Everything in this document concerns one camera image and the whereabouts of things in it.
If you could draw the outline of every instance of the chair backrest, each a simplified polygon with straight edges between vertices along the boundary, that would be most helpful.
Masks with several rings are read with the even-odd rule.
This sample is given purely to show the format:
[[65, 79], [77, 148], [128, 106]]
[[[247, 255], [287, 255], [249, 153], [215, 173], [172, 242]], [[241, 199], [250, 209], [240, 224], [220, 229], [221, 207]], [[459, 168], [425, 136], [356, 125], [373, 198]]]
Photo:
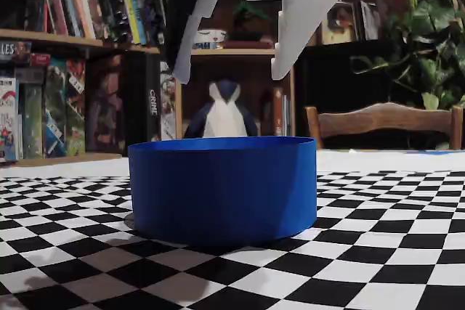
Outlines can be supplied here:
[[439, 131], [450, 137], [450, 148], [460, 150], [464, 111], [461, 107], [447, 110], [420, 110], [395, 103], [383, 103], [350, 113], [319, 114], [315, 107], [306, 107], [310, 136], [318, 149], [330, 136], [363, 134], [379, 129], [406, 131]]

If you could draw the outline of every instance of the checkered tablecloth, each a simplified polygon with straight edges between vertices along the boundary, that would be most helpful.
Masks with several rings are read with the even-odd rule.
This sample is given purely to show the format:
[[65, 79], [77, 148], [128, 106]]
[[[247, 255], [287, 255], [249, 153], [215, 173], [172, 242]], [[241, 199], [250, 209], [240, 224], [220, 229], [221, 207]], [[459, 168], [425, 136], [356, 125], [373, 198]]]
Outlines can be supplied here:
[[314, 227], [235, 250], [134, 231], [127, 177], [0, 179], [0, 309], [462, 309], [464, 182], [320, 174]]

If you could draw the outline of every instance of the blue bowl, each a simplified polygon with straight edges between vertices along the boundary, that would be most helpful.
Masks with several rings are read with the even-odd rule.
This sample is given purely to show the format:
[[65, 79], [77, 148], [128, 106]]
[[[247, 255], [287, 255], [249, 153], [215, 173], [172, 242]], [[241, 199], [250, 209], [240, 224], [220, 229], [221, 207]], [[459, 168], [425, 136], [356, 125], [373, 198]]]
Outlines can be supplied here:
[[256, 245], [298, 234], [317, 218], [314, 139], [135, 144], [129, 168], [135, 228], [154, 239]]

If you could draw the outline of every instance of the stuffed penguin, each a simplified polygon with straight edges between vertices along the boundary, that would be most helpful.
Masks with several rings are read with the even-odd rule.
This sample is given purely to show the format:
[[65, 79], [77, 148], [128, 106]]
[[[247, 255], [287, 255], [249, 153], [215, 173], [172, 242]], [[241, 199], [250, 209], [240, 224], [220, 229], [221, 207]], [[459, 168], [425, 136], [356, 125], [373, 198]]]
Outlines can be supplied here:
[[258, 136], [254, 118], [236, 102], [239, 84], [228, 80], [211, 83], [209, 93], [213, 102], [194, 115], [184, 138]]

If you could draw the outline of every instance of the houseplant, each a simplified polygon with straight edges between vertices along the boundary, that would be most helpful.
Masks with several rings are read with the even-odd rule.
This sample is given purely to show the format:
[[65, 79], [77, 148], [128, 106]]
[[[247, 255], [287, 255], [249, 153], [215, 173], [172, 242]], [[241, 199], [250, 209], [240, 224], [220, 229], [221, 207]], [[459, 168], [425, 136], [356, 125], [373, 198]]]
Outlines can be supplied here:
[[383, 70], [428, 110], [465, 105], [465, 0], [382, 0], [390, 57], [351, 57], [355, 73]]

